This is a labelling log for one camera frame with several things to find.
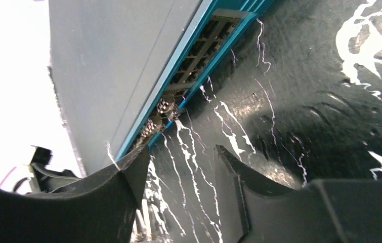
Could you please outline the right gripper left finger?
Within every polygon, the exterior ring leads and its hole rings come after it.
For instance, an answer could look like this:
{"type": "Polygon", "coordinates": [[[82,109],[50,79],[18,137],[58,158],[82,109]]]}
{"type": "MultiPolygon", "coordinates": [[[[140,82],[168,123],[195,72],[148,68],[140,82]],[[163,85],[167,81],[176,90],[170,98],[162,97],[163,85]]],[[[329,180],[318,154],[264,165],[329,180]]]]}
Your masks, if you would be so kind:
{"type": "Polygon", "coordinates": [[[0,189],[0,242],[130,242],[142,206],[148,146],[84,178],[46,169],[51,157],[49,149],[35,149],[31,193],[0,189]]]}

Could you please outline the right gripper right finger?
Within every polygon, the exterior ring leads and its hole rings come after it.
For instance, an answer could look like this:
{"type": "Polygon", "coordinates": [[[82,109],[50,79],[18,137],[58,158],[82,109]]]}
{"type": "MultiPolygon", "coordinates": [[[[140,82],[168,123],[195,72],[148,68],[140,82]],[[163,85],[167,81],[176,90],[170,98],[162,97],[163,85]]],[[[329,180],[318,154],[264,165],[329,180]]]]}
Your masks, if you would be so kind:
{"type": "Polygon", "coordinates": [[[382,242],[382,181],[317,179],[294,190],[214,151],[224,242],[382,242]]]}

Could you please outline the large teal network switch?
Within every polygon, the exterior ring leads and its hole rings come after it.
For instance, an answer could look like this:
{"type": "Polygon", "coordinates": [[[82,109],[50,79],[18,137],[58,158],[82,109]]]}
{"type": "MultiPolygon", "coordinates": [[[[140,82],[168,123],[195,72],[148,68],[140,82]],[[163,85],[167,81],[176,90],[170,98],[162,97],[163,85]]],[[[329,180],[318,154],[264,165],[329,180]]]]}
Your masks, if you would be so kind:
{"type": "Polygon", "coordinates": [[[124,156],[162,94],[184,107],[271,1],[49,1],[51,77],[83,175],[124,156]]]}

